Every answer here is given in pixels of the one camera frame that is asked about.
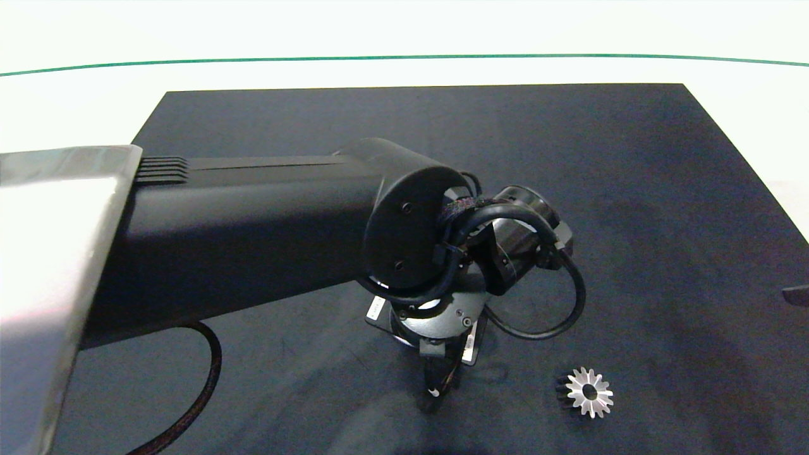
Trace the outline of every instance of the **black table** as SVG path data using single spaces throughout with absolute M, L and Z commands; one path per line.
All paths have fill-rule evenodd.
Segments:
M 326 155 L 397 142 L 475 172 L 488 194 L 539 190 L 576 235 L 579 323 L 546 342 L 490 327 L 478 365 L 421 414 L 421 361 L 366 325 L 356 283 L 210 320 L 222 379 L 165 453 L 807 453 L 809 247 L 682 85 L 400 87 L 167 93 L 133 143 L 148 155 Z M 563 273 L 534 271 L 495 306 L 560 318 Z M 560 408 L 584 366 L 615 392 L 603 420 Z M 54 453 L 124 453 L 199 392 L 189 330 L 83 351 Z

